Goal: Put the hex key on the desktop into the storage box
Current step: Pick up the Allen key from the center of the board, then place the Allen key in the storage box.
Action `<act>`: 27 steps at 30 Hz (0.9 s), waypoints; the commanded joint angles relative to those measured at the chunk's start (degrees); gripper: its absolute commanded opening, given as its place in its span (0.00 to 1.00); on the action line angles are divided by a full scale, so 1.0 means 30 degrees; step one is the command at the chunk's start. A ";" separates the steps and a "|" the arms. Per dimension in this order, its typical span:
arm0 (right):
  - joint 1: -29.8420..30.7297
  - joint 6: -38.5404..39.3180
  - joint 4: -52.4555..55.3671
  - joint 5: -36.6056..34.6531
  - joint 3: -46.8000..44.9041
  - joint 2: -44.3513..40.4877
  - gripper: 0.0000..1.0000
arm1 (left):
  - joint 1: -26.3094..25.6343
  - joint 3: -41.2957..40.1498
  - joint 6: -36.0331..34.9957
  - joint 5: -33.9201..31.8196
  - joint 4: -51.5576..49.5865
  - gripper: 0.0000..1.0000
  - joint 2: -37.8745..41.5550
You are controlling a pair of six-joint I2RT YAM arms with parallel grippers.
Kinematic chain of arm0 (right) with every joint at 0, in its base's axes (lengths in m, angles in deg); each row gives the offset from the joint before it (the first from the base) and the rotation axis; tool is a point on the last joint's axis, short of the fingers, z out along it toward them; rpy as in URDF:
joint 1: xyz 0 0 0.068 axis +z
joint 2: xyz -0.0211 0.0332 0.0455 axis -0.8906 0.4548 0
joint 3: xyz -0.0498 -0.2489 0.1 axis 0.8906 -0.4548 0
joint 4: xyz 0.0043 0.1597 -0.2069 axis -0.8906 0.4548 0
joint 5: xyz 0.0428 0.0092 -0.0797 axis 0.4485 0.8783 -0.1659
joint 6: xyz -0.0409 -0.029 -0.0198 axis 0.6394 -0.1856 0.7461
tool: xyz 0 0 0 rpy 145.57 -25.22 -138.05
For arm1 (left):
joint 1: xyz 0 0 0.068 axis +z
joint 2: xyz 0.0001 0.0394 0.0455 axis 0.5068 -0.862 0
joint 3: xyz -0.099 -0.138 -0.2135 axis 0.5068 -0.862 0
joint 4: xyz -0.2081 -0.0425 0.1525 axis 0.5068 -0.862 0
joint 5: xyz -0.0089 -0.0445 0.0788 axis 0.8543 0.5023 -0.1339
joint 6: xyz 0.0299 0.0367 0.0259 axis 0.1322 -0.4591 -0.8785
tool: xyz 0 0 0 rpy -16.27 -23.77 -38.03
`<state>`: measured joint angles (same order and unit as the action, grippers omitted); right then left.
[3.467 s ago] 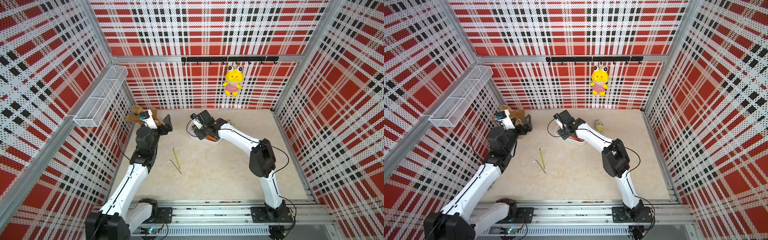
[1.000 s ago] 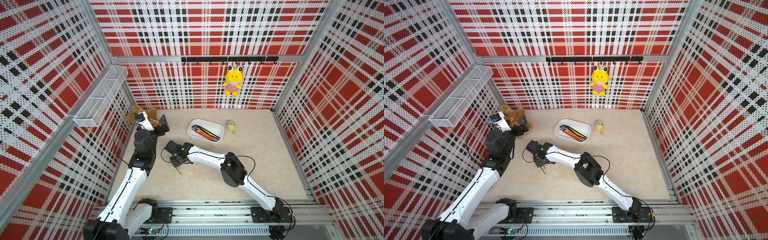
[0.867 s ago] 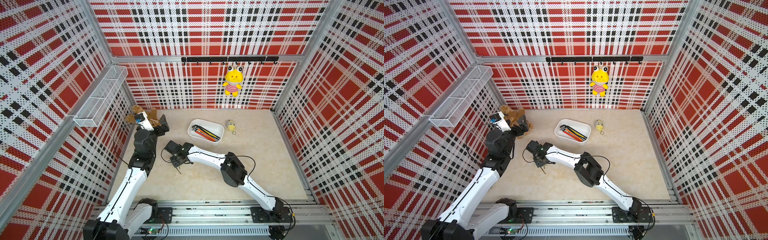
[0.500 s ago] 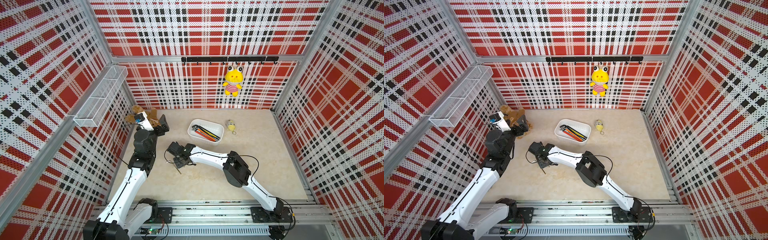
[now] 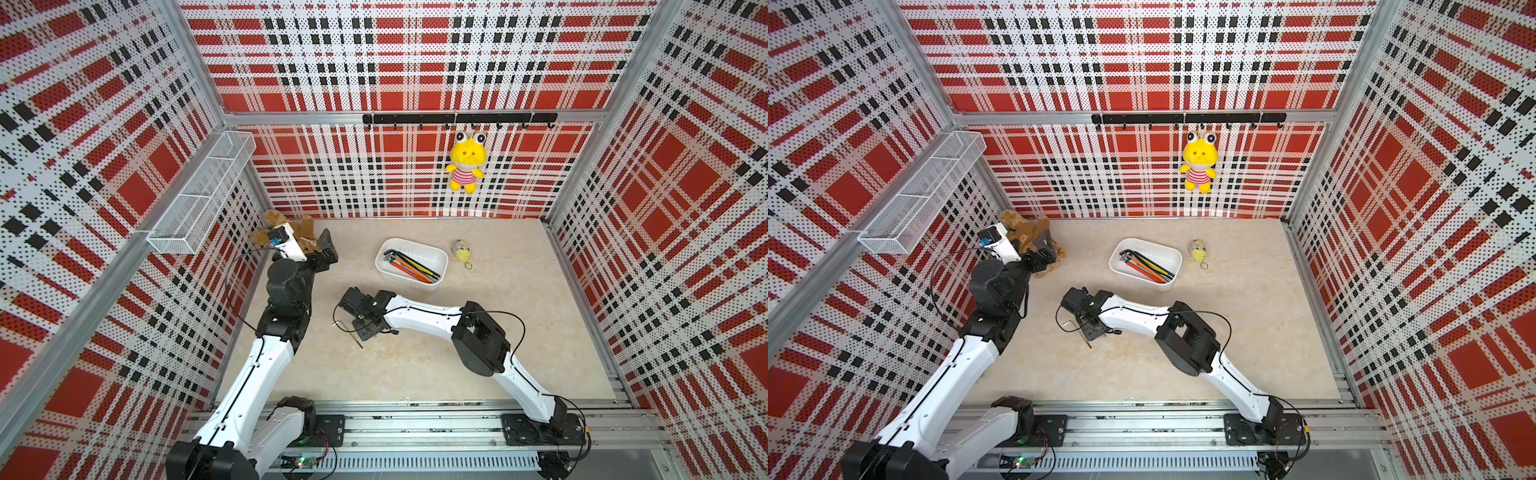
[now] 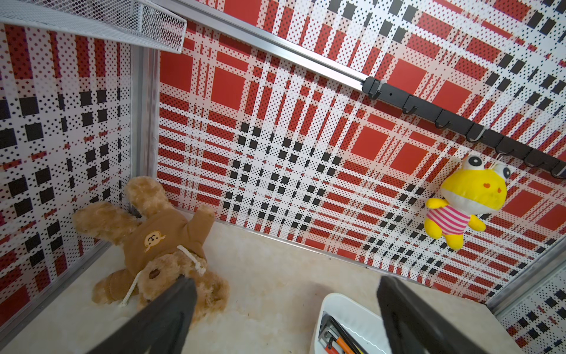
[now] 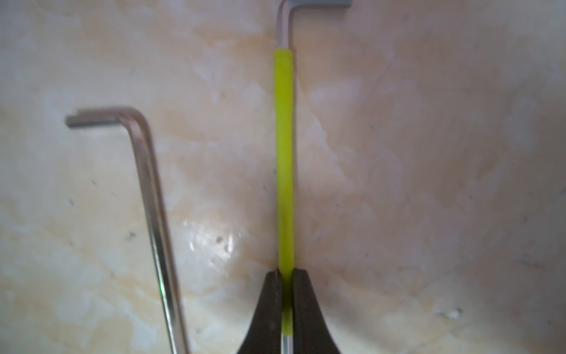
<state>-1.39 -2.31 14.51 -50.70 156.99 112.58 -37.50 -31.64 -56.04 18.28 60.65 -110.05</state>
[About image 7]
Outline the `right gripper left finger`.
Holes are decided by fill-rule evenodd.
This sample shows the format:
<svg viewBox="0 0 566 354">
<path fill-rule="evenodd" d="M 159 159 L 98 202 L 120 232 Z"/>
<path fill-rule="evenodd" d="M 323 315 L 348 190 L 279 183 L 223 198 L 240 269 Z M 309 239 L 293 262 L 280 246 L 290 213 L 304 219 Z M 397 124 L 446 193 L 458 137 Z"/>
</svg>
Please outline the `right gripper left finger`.
<svg viewBox="0 0 566 354">
<path fill-rule="evenodd" d="M 266 274 L 249 330 L 238 354 L 280 354 L 282 350 L 282 294 L 279 271 Z"/>
</svg>

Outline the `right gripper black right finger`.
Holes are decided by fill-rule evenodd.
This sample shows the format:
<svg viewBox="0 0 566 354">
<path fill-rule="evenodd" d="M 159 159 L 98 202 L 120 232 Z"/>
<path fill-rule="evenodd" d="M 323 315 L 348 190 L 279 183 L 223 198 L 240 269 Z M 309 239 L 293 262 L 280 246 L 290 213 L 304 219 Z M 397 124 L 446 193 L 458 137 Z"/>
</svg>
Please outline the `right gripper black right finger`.
<svg viewBox="0 0 566 354">
<path fill-rule="evenodd" d="M 325 323 L 307 270 L 293 270 L 293 352 L 340 354 Z"/>
</svg>

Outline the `silver hex key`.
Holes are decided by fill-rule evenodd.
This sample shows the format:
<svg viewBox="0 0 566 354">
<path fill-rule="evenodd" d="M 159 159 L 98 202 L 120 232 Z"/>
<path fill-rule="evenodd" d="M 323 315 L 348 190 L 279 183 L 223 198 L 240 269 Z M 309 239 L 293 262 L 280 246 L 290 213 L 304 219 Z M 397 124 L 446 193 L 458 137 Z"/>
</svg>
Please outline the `silver hex key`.
<svg viewBox="0 0 566 354">
<path fill-rule="evenodd" d="M 178 287 L 170 247 L 170 234 L 147 119 L 140 111 L 131 107 L 110 107 L 79 110 L 66 116 L 65 124 L 71 129 L 121 125 L 128 132 L 139 177 L 144 214 L 171 352 L 190 352 L 184 333 L 184 322 L 178 299 Z"/>
</svg>

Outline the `green handled hex key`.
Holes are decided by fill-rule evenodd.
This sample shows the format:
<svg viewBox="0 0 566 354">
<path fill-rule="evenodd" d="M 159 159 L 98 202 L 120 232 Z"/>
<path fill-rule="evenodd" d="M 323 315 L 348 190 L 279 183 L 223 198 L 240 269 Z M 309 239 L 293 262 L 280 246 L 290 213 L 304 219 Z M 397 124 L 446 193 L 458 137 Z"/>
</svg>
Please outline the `green handled hex key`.
<svg viewBox="0 0 566 354">
<path fill-rule="evenodd" d="M 351 1 L 282 1 L 277 12 L 274 52 L 274 108 L 277 152 L 278 266 L 282 275 L 282 352 L 293 353 L 292 273 L 294 248 L 294 62 L 292 14 L 301 7 L 349 8 Z"/>
</svg>

